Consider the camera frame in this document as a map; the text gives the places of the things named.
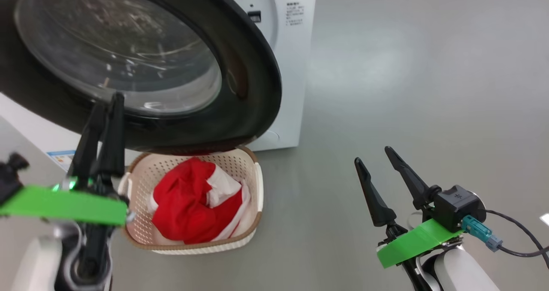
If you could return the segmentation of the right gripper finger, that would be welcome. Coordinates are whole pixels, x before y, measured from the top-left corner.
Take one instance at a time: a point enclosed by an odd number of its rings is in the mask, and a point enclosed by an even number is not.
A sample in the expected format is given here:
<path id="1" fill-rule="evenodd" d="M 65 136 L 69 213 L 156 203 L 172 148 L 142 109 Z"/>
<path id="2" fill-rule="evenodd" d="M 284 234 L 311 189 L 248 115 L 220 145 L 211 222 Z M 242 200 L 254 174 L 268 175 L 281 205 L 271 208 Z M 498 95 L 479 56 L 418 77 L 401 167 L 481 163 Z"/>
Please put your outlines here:
<path id="1" fill-rule="evenodd" d="M 396 213 L 384 203 L 372 183 L 371 174 L 359 157 L 355 158 L 354 165 L 373 225 L 376 227 L 393 225 L 397 217 Z"/>
<path id="2" fill-rule="evenodd" d="M 400 173 L 410 191 L 415 209 L 428 210 L 432 208 L 431 203 L 434 202 L 434 197 L 440 193 L 440 187 L 438 185 L 429 187 L 392 147 L 386 146 L 384 150 L 393 168 Z"/>

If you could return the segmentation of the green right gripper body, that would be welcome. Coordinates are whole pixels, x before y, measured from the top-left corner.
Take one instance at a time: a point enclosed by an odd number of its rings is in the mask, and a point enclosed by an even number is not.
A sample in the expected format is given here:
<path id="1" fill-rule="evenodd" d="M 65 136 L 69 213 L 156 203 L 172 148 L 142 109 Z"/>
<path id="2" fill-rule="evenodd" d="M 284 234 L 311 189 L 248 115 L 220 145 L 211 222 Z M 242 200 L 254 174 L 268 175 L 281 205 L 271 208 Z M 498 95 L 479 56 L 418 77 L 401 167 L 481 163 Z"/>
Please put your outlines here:
<path id="1" fill-rule="evenodd" d="M 423 271 L 419 258 L 444 242 L 461 236 L 463 231 L 450 232 L 434 219 L 421 223 L 394 240 L 377 248 L 383 268 L 401 266 L 415 291 L 439 291 L 440 285 Z"/>

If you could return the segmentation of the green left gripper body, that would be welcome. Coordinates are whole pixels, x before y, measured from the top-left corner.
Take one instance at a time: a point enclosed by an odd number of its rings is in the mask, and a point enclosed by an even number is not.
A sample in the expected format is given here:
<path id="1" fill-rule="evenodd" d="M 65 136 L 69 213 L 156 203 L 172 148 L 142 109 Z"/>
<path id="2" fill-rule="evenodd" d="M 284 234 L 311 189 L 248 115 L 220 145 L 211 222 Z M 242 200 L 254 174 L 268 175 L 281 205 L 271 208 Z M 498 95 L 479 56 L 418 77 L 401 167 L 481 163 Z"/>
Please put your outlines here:
<path id="1" fill-rule="evenodd" d="M 19 265 L 12 291 L 109 291 L 112 285 L 112 233 L 125 226 L 124 196 L 77 191 L 66 179 L 53 187 L 20 186 L 1 199 L 2 216 L 43 219 L 51 236 L 31 241 Z"/>

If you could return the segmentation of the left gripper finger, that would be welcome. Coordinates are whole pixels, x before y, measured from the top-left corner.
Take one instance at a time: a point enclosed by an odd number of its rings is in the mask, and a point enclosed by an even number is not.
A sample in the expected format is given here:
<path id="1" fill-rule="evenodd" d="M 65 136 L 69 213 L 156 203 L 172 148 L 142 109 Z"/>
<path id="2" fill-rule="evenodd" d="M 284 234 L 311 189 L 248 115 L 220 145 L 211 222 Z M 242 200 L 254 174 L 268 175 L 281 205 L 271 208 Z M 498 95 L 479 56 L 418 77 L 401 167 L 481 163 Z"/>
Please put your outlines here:
<path id="1" fill-rule="evenodd" d="M 104 104 L 96 104 L 92 109 L 75 150 L 69 168 L 69 177 L 90 177 L 91 167 L 97 158 L 99 138 L 103 132 L 105 109 Z"/>
<path id="2" fill-rule="evenodd" d="M 92 175 L 122 177 L 125 174 L 125 97 L 120 92 L 112 95 L 100 141 Z"/>

